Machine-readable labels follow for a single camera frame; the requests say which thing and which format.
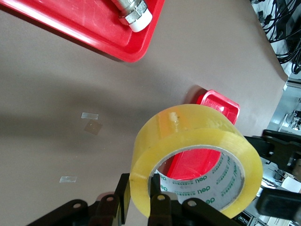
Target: red tray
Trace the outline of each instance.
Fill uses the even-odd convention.
[[[0,4],[87,45],[135,62],[147,51],[165,0],[146,0],[153,15],[138,33],[121,24],[111,0],[0,0]]]
[[[211,107],[235,124],[240,106],[224,95],[209,90],[200,95],[197,104]],[[187,152],[176,154],[170,163],[166,174],[169,178],[176,180],[191,180],[206,174],[219,161],[221,153],[212,149],[193,149]]]

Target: screw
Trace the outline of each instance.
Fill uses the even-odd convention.
[[[113,200],[114,200],[114,198],[111,197],[111,196],[107,198],[107,201],[108,201],[108,202],[111,202],[111,201],[113,201]]]
[[[76,203],[76,204],[73,205],[73,208],[74,208],[74,209],[77,209],[77,208],[79,208],[79,207],[81,207],[81,204],[80,204],[80,203]]]
[[[158,195],[157,199],[159,201],[163,201],[163,200],[165,200],[165,196],[164,195]]]
[[[189,206],[191,206],[191,207],[194,207],[194,206],[197,205],[197,203],[196,203],[195,201],[193,201],[193,200],[188,201],[187,204],[188,204]]]

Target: yellow tape roll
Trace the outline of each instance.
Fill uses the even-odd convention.
[[[192,149],[222,153],[215,167],[200,178],[175,181],[161,175],[161,190],[180,202],[197,197],[229,218],[255,197],[262,179],[257,151],[218,111],[201,105],[179,105],[153,116],[137,135],[130,172],[131,196],[138,210],[150,214],[150,180],[171,156]]]

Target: black cable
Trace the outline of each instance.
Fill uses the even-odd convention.
[[[299,49],[301,49],[301,46],[298,47],[298,45],[296,46],[296,48],[294,50],[290,50],[290,51],[288,51],[287,53],[284,53],[284,54],[276,54],[276,56],[287,56],[287,55],[290,55],[293,52],[298,51]]]
[[[272,41],[273,35],[274,35],[274,33],[275,33],[275,30],[276,30],[276,26],[274,26],[274,29],[273,29],[273,31],[272,31],[272,34],[271,34],[271,36],[269,37],[269,42]]]
[[[286,5],[286,7],[288,8],[289,5],[290,5],[293,1],[296,1],[296,0],[290,0],[290,1],[288,2],[288,4]],[[270,21],[274,21],[274,22],[273,22],[273,24],[272,24],[270,27],[264,28],[265,31],[268,30],[268,31],[265,32],[266,34],[270,32],[270,30],[271,30],[271,29],[272,29],[272,28],[273,28],[273,27],[281,20],[281,18],[283,18],[283,17],[289,15],[290,13],[294,12],[294,11],[296,10],[296,8],[299,6],[299,4],[298,4],[298,6],[294,7],[292,10],[290,10],[290,11],[287,12],[286,14],[284,14],[284,15],[282,15],[282,16],[279,17],[278,14],[281,15],[286,9],[283,9],[282,11],[277,11],[277,1],[275,2],[275,5],[276,5],[276,9],[275,9],[275,18],[274,18],[274,19],[270,19]]]
[[[271,10],[270,14],[268,15],[270,17],[272,17],[274,6],[275,6],[275,1],[273,1],[272,10]],[[267,20],[268,16],[264,20],[264,26],[263,27],[265,27],[266,25],[268,25],[271,22],[271,19]]]
[[[272,169],[270,169],[270,168],[269,168],[269,170],[274,171],[274,172],[277,173],[280,177],[282,177],[283,179],[285,179],[285,177],[284,177],[283,175],[281,175],[277,170],[275,170],[275,169],[272,170]]]
[[[281,39],[277,39],[277,40],[274,40],[274,41],[270,41],[270,43],[273,43],[273,42],[276,42],[276,41],[281,41],[281,40],[287,39],[287,38],[289,38],[289,37],[292,37],[294,34],[298,33],[299,31],[301,31],[301,28],[298,29],[298,30],[296,30],[294,33],[291,33],[291,34],[289,34],[289,35],[287,35],[287,36],[285,36],[285,37],[283,37],[283,38],[281,38]]]
[[[292,60],[292,73],[294,73],[294,74],[298,74],[301,71],[301,65],[299,64],[300,63],[300,55],[301,55],[301,52],[299,51],[297,54],[297,57],[294,60]]]
[[[287,121],[287,118],[288,118],[288,116],[289,116],[290,114],[293,114],[293,112],[289,113],[289,114],[287,115],[286,119],[285,119],[286,123],[288,123],[288,124],[290,124],[290,123],[293,121],[293,119],[291,120],[291,122],[288,122],[288,121]]]
[[[290,15],[291,13],[293,13],[293,12],[297,9],[297,7],[298,7],[299,5],[300,5],[300,3],[299,3],[297,6],[295,6],[293,9],[289,10],[286,14],[281,15],[281,16],[276,17],[276,18],[273,18],[273,19],[270,19],[270,21],[279,20],[279,19],[282,19],[283,17],[285,17],[285,16],[287,16],[287,15]]]
[[[299,48],[296,48],[294,50],[291,50],[289,51],[288,53],[286,54],[282,54],[283,57],[278,57],[278,61],[281,63],[281,64],[284,64],[284,63],[287,63],[291,60],[293,60],[294,58],[296,58],[296,56],[298,55],[298,53],[300,52],[301,47]]]

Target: packing tape roll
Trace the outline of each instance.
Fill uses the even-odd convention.
[[[178,200],[196,197],[229,218],[243,211],[261,185],[257,151],[218,111],[202,105],[179,105],[153,116],[139,131],[130,172],[131,196],[138,210],[150,215],[151,177],[171,156],[193,149],[220,151],[217,164],[194,180],[173,180],[160,174],[161,190]]]

